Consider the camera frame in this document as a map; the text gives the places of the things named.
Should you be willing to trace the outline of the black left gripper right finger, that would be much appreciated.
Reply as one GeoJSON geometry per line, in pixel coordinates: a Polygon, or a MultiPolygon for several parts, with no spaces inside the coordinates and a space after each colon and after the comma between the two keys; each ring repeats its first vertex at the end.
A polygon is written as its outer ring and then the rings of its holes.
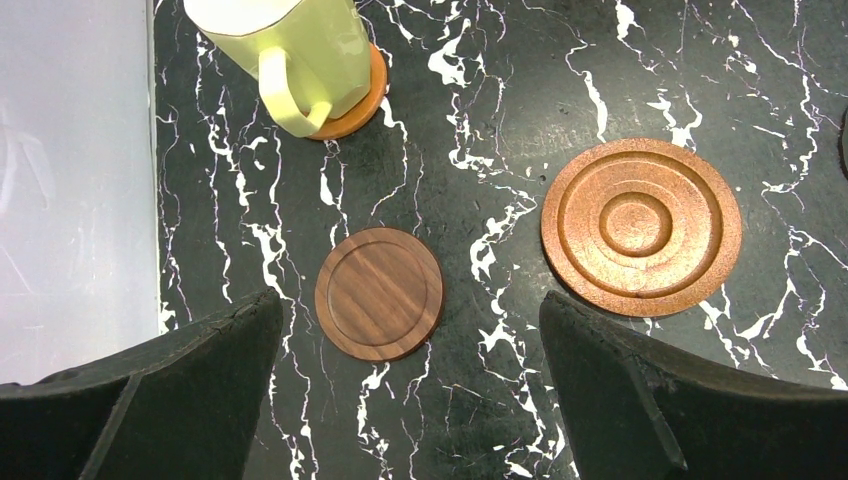
{"type": "Polygon", "coordinates": [[[843,479],[847,395],[734,369],[550,292],[540,336],[583,479],[843,479]]]}

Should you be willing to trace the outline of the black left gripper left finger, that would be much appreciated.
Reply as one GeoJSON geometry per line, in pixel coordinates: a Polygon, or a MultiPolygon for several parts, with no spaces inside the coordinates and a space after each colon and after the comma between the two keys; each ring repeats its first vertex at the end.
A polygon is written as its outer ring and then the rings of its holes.
{"type": "Polygon", "coordinates": [[[279,347],[279,295],[1,387],[5,479],[238,479],[279,347]]]}

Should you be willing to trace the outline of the yellow mug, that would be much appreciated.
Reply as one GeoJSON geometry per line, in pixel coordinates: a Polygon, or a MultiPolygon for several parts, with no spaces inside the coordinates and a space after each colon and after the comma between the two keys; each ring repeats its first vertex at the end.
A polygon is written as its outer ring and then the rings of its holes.
{"type": "Polygon", "coordinates": [[[271,118],[295,137],[317,134],[369,93],[370,42],[352,1],[195,0],[183,7],[257,81],[271,118]]]}

